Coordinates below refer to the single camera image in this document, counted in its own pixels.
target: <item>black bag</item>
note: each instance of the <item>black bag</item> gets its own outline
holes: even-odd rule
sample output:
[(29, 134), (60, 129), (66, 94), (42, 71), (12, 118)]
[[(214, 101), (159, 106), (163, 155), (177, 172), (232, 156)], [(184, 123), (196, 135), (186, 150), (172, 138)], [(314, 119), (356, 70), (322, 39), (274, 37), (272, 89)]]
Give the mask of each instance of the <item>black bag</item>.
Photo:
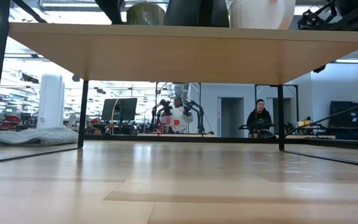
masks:
[(229, 27), (225, 0), (170, 0), (166, 26)]

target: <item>wooden floor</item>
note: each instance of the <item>wooden floor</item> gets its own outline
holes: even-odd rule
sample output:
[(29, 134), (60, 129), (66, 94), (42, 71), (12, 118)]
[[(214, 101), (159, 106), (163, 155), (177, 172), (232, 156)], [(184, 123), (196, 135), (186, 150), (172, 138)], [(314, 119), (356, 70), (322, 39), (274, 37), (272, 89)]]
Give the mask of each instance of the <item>wooden floor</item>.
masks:
[(88, 141), (1, 162), (0, 223), (355, 224), (358, 166), (277, 145)]

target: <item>gray blanket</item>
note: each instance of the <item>gray blanket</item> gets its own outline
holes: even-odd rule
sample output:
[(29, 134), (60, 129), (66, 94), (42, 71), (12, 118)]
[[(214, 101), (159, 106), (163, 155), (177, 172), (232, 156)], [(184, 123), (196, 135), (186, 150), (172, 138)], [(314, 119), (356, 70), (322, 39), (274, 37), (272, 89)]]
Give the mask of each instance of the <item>gray blanket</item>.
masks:
[(77, 141), (78, 133), (66, 127), (0, 131), (0, 143), (9, 145), (56, 146)]

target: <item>white bucket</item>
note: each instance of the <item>white bucket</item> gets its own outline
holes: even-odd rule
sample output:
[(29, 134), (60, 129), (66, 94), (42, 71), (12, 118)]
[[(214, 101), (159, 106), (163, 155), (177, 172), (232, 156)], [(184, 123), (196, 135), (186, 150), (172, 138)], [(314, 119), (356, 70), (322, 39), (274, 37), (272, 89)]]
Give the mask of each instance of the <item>white bucket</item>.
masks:
[(230, 27), (243, 29), (288, 29), (296, 0), (234, 0)]

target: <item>green container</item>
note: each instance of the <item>green container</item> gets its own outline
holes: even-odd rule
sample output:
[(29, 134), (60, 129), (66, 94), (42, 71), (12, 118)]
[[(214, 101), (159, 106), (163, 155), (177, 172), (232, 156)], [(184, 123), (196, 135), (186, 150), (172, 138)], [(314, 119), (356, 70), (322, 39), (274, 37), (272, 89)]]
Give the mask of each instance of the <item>green container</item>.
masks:
[(151, 2), (140, 2), (127, 11), (127, 25), (164, 25), (165, 11)]

